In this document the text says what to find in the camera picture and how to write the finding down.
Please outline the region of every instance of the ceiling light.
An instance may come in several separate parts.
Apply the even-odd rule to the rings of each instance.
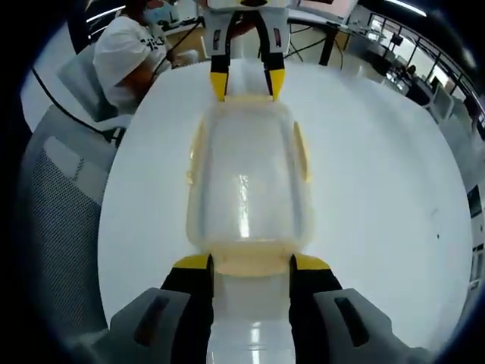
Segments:
[[[86,22],[89,23],[90,21],[96,20],[100,17],[104,17],[105,15],[114,13],[115,11],[118,11],[118,10],[121,10],[121,9],[124,9],[124,5],[120,6],[119,8],[111,9],[111,10],[105,11],[104,13],[98,14],[94,17],[91,17],[90,19],[86,20]]]
[[[418,9],[410,4],[406,4],[405,2],[400,2],[399,0],[386,0],[387,2],[392,2],[393,4],[402,6],[403,8],[406,8],[410,11],[415,12],[416,14],[420,14],[422,17],[426,17],[426,13],[422,11],[421,9]]]

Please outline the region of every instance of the window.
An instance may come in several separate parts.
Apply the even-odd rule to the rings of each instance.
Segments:
[[[448,83],[451,82],[449,77],[446,75],[446,72],[438,65],[434,66],[433,70],[431,71],[431,77],[429,79],[429,82],[433,80],[433,78],[436,77],[438,81],[441,83],[444,89],[449,91],[448,89]]]
[[[432,59],[430,54],[424,51],[418,44],[409,65],[414,65],[416,67],[416,76],[420,77],[422,80],[426,80],[433,68],[434,59]]]
[[[457,99],[460,99],[462,101],[464,101],[467,96],[465,95],[465,93],[462,91],[462,89],[460,88],[460,86],[457,86],[454,90],[453,90],[453,93],[452,93],[452,96],[456,97]]]
[[[403,63],[407,64],[411,59],[412,52],[415,50],[418,36],[406,28],[401,29],[400,35],[402,37],[402,43],[401,45],[395,45],[393,52],[398,59],[403,60]]]
[[[383,17],[379,17],[378,15],[372,15],[371,16],[370,26],[371,26],[372,30],[375,30],[376,32],[381,33],[382,28],[383,28],[383,24],[384,24],[384,18]],[[379,39],[379,36],[375,33],[369,33],[367,35],[367,37],[369,39],[372,39],[372,40],[378,40]]]

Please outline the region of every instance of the clear plastic container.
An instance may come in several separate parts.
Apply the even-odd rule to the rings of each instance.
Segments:
[[[200,124],[191,160],[187,236],[193,244],[241,259],[257,251],[267,261],[307,243],[308,153],[285,105],[263,96],[216,104]]]
[[[265,278],[214,275],[214,324],[207,364],[290,364],[289,273]]]

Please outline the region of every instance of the white t-shirt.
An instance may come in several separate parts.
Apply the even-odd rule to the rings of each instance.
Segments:
[[[121,81],[143,61],[154,71],[170,49],[161,28],[143,27],[129,17],[114,19],[99,38],[94,51],[94,67],[106,99],[120,114],[133,114],[138,102]],[[165,61],[157,74],[171,68]]]

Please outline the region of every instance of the desk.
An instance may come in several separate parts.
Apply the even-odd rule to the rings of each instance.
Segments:
[[[99,227],[108,321],[196,253],[186,173],[202,114],[216,102],[209,69],[159,77],[120,145]],[[229,94],[265,88],[259,62],[234,60],[230,74]],[[472,244],[465,189],[438,126],[385,86],[311,64],[286,63],[280,102],[308,144],[314,232],[304,253],[384,311],[405,343],[438,349],[465,302]]]

